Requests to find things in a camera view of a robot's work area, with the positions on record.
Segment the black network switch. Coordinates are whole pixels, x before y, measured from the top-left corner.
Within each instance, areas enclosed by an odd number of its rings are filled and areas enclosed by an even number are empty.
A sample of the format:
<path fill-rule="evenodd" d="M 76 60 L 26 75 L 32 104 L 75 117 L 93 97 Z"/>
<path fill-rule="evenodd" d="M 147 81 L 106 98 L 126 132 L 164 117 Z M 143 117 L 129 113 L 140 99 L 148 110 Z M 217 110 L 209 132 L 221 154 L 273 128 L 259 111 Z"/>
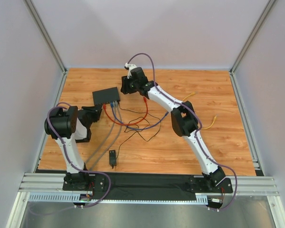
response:
<path fill-rule="evenodd" d="M 117 87 L 111 87 L 103 90 L 93 91 L 94 105 L 110 104 L 120 102 L 120 96 Z"/>

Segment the black power adapter with cord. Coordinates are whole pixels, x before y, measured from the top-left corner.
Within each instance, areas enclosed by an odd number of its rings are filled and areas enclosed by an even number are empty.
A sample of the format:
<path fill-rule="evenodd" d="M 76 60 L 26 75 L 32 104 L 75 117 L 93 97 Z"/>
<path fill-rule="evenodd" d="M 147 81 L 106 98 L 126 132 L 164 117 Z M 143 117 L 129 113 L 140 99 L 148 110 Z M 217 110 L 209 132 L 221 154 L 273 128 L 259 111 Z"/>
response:
<path fill-rule="evenodd" d="M 113 116 L 115 118 L 114 122 L 117 121 L 116 123 L 118 123 L 120 126 L 121 126 L 121 114 L 120 114 L 120 111 L 119 111 L 119 104 L 118 103 L 110 103 L 110 106 L 111 106 L 111 109 L 112 109 L 112 113 L 113 113 Z M 148 125 L 144 128 L 139 128 L 139 126 L 135 123 L 135 127 L 129 127 L 129 126 L 125 126 L 125 130 L 124 132 L 125 133 L 128 133 L 128 132 L 131 132 L 133 131 L 133 134 L 130 135 L 124 142 L 122 142 L 120 144 L 120 146 L 118 147 L 118 152 L 116 152 L 116 150 L 110 150 L 109 151 L 109 165 L 112 167 L 112 169 L 117 166 L 117 158 L 119 156 L 119 151 L 120 151 L 120 148 L 121 146 L 127 142 L 131 137 L 133 137 L 136 133 L 138 133 L 138 135 L 146 142 L 150 141 L 152 138 L 154 138 L 160 131 L 161 129 L 161 124 L 162 124 L 162 120 L 167 116 L 168 113 L 166 113 L 164 115 L 164 117 L 162 119 L 158 118 L 158 117 L 155 117 L 151 114 L 149 114 L 148 112 L 145 113 L 146 115 L 150 115 L 151 117 L 155 118 L 155 119 L 158 119 L 159 121 L 154 124 L 154 125 L 150 125 L 150 123 L 146 120 L 146 122 L 148 123 Z M 148 129 L 151 129 L 155 126 L 159 125 L 159 129 L 158 131 L 156 132 L 155 135 L 153 135 L 150 139 L 146 140 L 141 134 L 140 132 L 142 132 L 143 130 L 148 130 Z"/>

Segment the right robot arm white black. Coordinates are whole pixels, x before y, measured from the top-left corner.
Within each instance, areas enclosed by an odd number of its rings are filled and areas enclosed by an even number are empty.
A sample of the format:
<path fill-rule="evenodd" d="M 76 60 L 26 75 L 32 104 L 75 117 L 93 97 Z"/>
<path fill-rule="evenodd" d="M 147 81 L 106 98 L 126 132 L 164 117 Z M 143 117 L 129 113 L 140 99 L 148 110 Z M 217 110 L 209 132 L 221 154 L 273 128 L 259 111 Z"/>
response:
<path fill-rule="evenodd" d="M 225 179 L 225 173 L 214 160 L 205 145 L 191 102 L 183 102 L 166 93 L 155 81 L 149 81 L 143 69 L 135 64 L 126 64 L 127 76 L 122 77 L 123 94 L 139 92 L 140 95 L 158 103 L 171 114 L 174 132 L 188 143 L 201 166 L 202 175 L 210 186 L 216 187 Z"/>

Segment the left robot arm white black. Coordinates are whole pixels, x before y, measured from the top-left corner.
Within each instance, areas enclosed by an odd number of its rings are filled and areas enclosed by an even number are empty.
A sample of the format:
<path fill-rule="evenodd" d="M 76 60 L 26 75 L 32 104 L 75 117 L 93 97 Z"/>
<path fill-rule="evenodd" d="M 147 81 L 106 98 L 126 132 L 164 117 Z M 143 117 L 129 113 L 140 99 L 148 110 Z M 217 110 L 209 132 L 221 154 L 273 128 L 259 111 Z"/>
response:
<path fill-rule="evenodd" d="M 101 112 L 100 105 L 79 109 L 77 106 L 65 107 L 58 104 L 47 114 L 45 132 L 58 144 L 66 163 L 63 190 L 90 190 L 92 186 L 92 175 L 87 172 L 77 144 L 90 142 L 90 127 L 99 121 Z"/>

